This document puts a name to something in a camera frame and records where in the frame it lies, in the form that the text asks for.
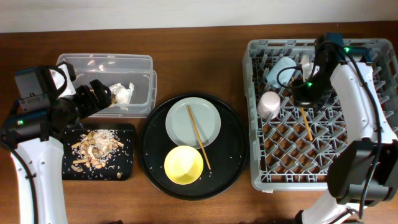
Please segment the white napkin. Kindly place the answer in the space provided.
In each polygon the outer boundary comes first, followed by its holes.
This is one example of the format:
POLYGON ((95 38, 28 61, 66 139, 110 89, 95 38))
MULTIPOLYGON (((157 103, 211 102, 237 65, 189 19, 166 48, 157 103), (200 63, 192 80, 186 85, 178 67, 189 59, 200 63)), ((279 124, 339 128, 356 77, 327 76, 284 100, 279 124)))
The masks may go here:
POLYGON ((126 88, 121 83, 116 83, 111 85, 109 89, 111 90, 111 101, 113 104, 129 104, 134 91, 134 84, 129 83, 126 88))

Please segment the wooden chopstick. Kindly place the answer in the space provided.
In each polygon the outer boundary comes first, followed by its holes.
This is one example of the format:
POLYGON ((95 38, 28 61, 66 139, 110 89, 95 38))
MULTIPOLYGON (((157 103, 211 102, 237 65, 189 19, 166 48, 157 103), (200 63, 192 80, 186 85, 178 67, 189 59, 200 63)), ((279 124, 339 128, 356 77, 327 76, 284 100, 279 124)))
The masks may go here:
POLYGON ((311 132, 311 129, 310 129, 310 126, 309 126, 309 123, 308 123, 307 116, 305 114, 304 108, 300 107, 300 111, 301 111, 301 114, 303 116, 303 122, 304 122, 305 128, 307 130, 308 139, 309 139, 309 141, 313 141, 312 132, 311 132))
POLYGON ((197 140, 198 140, 198 142, 199 142, 201 151, 202 151, 202 153, 203 153, 203 155, 204 155, 204 157, 205 157, 206 164, 207 164, 207 166, 208 166, 208 169, 211 170, 210 162, 209 162, 208 157, 207 157, 207 155, 206 155, 206 151, 205 151, 205 148, 204 148, 204 146, 203 146, 203 143, 202 143, 202 140, 201 140, 201 137, 200 137, 200 133, 199 133, 198 128, 197 128, 197 125, 196 125, 196 123, 195 123, 195 120, 194 120, 193 113, 192 113, 192 111, 191 111, 190 105, 187 105, 186 107, 187 107, 187 111, 188 111, 190 120, 191 120, 191 122, 192 122, 193 128, 194 128, 195 134, 196 134, 196 136, 197 136, 197 140))

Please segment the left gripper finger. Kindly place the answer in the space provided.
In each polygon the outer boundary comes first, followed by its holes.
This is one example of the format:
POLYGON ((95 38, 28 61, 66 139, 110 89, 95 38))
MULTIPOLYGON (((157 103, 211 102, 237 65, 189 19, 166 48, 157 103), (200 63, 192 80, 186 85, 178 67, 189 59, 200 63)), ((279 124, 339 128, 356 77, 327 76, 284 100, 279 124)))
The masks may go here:
POLYGON ((97 108, 107 108, 112 104, 111 91, 103 85, 99 80, 90 82, 91 89, 93 90, 94 103, 97 108))
POLYGON ((96 113, 98 99, 93 90, 84 91, 81 94, 81 103, 87 113, 96 113))

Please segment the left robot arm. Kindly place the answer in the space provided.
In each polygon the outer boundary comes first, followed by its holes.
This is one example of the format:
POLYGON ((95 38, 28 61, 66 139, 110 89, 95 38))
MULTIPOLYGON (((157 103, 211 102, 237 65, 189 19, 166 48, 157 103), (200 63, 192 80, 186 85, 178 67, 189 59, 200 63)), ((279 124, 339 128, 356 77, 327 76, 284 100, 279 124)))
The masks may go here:
POLYGON ((73 65, 42 65, 14 74, 20 99, 1 128, 1 146, 17 172, 21 223, 67 223, 62 184, 63 132, 111 105, 99 80, 74 88, 73 65))

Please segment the blue cup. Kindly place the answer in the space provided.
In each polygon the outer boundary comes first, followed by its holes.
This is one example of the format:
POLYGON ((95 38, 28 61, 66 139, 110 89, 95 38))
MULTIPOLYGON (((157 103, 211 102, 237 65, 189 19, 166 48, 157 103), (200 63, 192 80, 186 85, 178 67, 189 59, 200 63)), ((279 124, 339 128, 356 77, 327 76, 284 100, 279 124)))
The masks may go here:
POLYGON ((277 82, 277 75, 279 75, 279 82, 286 85, 294 74, 295 70, 293 67, 295 66, 296 63, 291 58, 282 57, 269 71, 268 75, 266 76, 267 82, 270 83, 274 88, 280 88, 280 85, 277 82))

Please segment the clear plastic bin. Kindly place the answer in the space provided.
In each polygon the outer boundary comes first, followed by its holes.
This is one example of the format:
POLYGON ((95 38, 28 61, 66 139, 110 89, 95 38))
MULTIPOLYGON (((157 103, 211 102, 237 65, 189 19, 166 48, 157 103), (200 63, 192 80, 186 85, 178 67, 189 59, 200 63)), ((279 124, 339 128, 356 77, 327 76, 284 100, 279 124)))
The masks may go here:
POLYGON ((110 87, 121 84, 133 87, 128 103, 112 104, 92 117, 97 118, 145 118, 154 109, 157 94, 157 74, 149 55, 132 54, 61 54, 57 63, 73 65, 75 88, 88 85, 98 79, 110 87))

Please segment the black rectangular tray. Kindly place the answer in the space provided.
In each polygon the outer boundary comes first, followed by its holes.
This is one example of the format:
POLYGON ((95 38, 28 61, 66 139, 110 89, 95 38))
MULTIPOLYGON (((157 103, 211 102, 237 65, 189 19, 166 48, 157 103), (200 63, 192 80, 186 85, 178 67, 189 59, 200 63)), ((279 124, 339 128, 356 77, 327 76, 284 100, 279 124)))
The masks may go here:
POLYGON ((136 140, 135 126, 132 124, 121 123, 85 123, 68 128, 63 132, 64 155, 62 159, 62 179, 88 180, 87 177, 83 178, 82 174, 78 174, 71 169, 72 160, 76 159, 76 156, 72 155, 72 144, 78 141, 81 134, 86 134, 90 130, 97 129, 116 130, 118 132, 117 136, 120 137, 121 142, 124 144, 121 158, 116 159, 116 165, 121 166, 120 172, 123 173, 122 177, 120 179, 115 178, 107 181, 127 180, 130 178, 134 163, 134 146, 136 140))

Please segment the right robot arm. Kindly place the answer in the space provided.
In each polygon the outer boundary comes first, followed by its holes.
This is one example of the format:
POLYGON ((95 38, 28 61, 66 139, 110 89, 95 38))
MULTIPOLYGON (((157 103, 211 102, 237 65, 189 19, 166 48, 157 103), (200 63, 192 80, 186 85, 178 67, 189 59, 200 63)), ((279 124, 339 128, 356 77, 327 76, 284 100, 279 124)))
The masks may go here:
POLYGON ((343 112, 347 148, 328 168, 327 189, 296 223, 343 223, 366 207, 397 193, 397 135, 382 111, 366 47, 348 47, 340 34, 315 42, 315 59, 306 80, 290 86, 294 105, 318 111, 334 91, 343 112))

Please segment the pink cup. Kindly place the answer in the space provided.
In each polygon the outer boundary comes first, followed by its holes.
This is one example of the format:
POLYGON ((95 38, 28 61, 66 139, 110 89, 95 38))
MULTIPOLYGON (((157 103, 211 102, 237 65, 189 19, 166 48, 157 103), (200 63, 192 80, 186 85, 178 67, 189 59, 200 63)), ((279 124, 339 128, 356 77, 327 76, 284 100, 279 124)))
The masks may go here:
POLYGON ((280 96, 273 91, 265 92, 257 104, 257 113, 261 118, 267 119, 272 116, 276 118, 280 110, 280 96))

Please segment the grey plate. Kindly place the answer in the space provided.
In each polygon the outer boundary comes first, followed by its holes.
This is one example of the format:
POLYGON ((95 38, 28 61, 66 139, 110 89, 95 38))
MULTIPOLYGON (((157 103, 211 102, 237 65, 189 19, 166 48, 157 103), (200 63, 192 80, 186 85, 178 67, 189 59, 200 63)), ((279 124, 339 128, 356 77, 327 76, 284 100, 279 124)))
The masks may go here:
POLYGON ((178 146, 200 148, 187 107, 193 115, 204 147, 210 145, 221 130, 221 117, 215 105, 199 97, 178 100, 169 109, 165 127, 169 138, 178 146))

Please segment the yellow bowl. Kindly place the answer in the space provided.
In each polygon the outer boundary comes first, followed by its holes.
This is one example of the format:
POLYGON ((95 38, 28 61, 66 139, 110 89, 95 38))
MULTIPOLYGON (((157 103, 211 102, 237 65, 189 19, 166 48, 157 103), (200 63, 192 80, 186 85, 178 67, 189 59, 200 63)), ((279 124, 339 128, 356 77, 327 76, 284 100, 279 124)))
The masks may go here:
POLYGON ((164 171, 173 183, 189 185, 194 183, 203 172, 203 158, 199 151, 191 146, 177 146, 165 157, 164 171))

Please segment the grey dishwasher rack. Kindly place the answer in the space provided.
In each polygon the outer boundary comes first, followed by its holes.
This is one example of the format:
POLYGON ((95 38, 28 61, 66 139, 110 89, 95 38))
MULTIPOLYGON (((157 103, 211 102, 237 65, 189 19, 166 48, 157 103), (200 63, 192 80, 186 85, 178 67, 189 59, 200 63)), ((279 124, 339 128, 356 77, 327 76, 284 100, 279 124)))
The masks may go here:
POLYGON ((261 192, 325 190, 330 164, 347 147, 347 131, 337 98, 320 111, 304 108, 313 136, 313 141, 309 141, 292 92, 285 88, 275 90, 266 80, 282 57, 291 58, 297 65, 304 55, 313 60, 314 45, 312 39, 260 39, 250 41, 244 53, 251 183, 261 192), (265 92, 274 90, 280 96, 279 114, 274 119, 261 118, 258 101, 265 92))

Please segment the round black tray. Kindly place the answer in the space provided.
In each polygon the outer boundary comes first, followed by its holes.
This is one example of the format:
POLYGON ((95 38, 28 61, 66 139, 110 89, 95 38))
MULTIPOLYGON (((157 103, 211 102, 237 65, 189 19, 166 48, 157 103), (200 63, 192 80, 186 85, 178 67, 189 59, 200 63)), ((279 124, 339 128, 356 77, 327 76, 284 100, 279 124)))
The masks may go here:
POLYGON ((181 200, 203 200, 227 190, 242 173, 249 156, 248 133, 237 112, 224 101, 202 93, 175 96, 150 112, 140 131, 137 153, 147 178, 165 194, 181 200), (166 175, 164 160, 177 145, 169 138, 165 119, 179 100, 199 97, 208 100, 221 116, 219 135, 205 147, 211 169, 204 168, 191 184, 178 185, 166 175))

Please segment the food scraps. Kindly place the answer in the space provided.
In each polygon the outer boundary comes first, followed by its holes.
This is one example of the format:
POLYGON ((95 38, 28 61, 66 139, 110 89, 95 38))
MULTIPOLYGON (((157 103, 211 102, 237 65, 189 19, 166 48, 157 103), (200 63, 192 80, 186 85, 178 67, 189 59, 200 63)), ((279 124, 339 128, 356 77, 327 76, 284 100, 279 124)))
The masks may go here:
POLYGON ((124 144, 117 133, 112 129, 97 129, 81 134, 72 144, 72 155, 76 159, 72 160, 71 169, 88 180, 120 179, 123 173, 116 159, 121 158, 124 144))

